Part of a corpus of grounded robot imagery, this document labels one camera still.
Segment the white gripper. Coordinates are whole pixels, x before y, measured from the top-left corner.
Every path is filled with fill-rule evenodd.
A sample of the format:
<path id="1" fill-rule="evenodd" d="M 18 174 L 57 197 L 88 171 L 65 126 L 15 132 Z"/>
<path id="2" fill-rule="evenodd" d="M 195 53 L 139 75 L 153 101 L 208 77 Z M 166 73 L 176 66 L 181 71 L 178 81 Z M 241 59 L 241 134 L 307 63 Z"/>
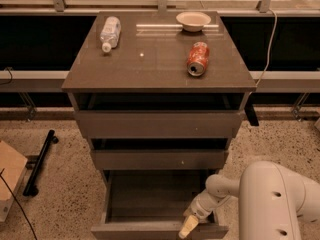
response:
<path id="1" fill-rule="evenodd" d="M 179 231 L 179 237 L 185 239 L 200 223 L 205 223 L 207 218 L 216 214 L 216 209 L 224 205 L 230 196 L 217 197 L 211 195 L 207 190 L 199 193 L 184 211 L 186 217 Z"/>

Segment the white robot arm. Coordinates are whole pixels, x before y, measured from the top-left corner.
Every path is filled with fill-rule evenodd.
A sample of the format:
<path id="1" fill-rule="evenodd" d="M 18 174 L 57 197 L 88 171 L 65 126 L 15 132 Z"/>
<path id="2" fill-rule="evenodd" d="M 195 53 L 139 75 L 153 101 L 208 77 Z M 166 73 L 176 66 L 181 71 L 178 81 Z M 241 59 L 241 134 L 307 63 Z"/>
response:
<path id="1" fill-rule="evenodd" d="M 320 184 L 284 166 L 256 161 L 238 180 L 209 176 L 184 212 L 185 239 L 230 197 L 238 199 L 239 240 L 302 240 L 299 222 L 320 222 Z"/>

